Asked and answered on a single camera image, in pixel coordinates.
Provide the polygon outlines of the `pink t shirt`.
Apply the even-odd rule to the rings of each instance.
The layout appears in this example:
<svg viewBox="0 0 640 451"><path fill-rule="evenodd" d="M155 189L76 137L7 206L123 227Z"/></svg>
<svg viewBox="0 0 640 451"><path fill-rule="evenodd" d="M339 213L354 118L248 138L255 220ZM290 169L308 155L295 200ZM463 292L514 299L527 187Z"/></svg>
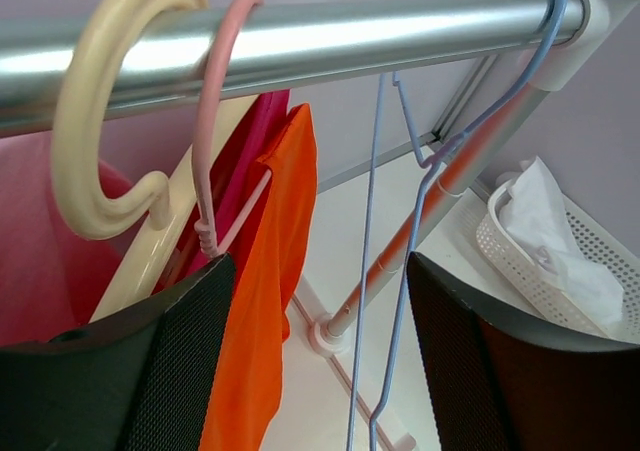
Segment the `pink t shirt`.
<svg viewBox="0 0 640 451"><path fill-rule="evenodd" d="M50 177L50 136L1 142L1 343L47 341L85 325L121 262L108 241L62 219Z"/></svg>

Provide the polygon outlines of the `magenta t shirt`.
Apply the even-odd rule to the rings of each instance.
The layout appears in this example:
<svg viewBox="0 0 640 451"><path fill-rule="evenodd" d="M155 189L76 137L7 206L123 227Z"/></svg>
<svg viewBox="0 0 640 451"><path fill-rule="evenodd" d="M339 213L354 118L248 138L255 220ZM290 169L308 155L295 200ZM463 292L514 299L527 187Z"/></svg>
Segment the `magenta t shirt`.
<svg viewBox="0 0 640 451"><path fill-rule="evenodd" d="M281 90L258 96L227 141L210 172L215 225L219 249L226 252L247 220L268 179L260 177L256 185L245 190L252 163L264 151L287 116L290 92ZM194 230L199 212L194 210L170 256L154 291L172 286L181 278L206 264Z"/></svg>

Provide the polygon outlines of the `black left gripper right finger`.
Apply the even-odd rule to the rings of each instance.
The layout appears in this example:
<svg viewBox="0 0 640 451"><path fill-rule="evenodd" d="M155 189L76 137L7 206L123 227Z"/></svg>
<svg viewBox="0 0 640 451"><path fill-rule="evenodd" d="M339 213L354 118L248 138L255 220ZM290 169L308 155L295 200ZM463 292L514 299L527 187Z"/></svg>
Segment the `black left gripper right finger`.
<svg viewBox="0 0 640 451"><path fill-rule="evenodd" d="M528 314L421 253L409 297L445 450L635 450L639 348Z"/></svg>

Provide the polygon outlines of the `orange t shirt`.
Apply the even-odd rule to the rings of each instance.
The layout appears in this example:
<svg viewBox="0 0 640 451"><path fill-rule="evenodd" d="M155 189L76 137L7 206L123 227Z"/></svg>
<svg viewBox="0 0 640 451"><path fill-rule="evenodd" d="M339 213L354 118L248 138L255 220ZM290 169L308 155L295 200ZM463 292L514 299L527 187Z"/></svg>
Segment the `orange t shirt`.
<svg viewBox="0 0 640 451"><path fill-rule="evenodd" d="M285 310L304 265L317 188L309 104L290 110L251 164L242 196L271 178L232 246L236 286L202 432L202 450L257 450L282 396Z"/></svg>

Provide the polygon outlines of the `white t shirt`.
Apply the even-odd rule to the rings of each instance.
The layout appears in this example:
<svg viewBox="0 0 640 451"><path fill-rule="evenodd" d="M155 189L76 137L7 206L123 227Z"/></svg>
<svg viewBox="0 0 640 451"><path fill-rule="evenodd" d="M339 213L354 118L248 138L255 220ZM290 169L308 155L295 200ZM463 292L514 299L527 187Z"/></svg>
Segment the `white t shirt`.
<svg viewBox="0 0 640 451"><path fill-rule="evenodd" d="M597 324L619 324L624 289L605 265L587 259L580 250L566 217L563 194L541 158L523 161L506 191L510 200L499 211L499 222L532 258L542 277L566 292Z"/></svg>

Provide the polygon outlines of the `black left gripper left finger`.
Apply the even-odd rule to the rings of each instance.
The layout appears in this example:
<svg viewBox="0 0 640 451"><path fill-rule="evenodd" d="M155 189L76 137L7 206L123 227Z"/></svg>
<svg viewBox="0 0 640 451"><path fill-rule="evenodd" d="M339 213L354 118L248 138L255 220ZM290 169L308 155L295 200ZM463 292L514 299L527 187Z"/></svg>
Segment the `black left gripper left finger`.
<svg viewBox="0 0 640 451"><path fill-rule="evenodd" d="M3 347L2 449L197 449L235 272L225 254L48 342Z"/></svg>

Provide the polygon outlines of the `beige hanger of magenta shirt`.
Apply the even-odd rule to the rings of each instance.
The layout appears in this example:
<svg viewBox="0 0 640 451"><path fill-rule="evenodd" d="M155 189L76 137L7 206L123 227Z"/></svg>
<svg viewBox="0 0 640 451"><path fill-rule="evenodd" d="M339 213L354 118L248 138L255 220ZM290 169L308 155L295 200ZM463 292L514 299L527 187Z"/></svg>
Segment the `beige hanger of magenta shirt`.
<svg viewBox="0 0 640 451"><path fill-rule="evenodd" d="M111 199L99 178L99 149L108 100L126 53L143 29L169 10L198 10L208 0L102 0L74 49L57 101L51 176L69 228L90 240L141 225L91 318L94 321L150 296L196 206L186 152L172 175L152 171Z"/></svg>

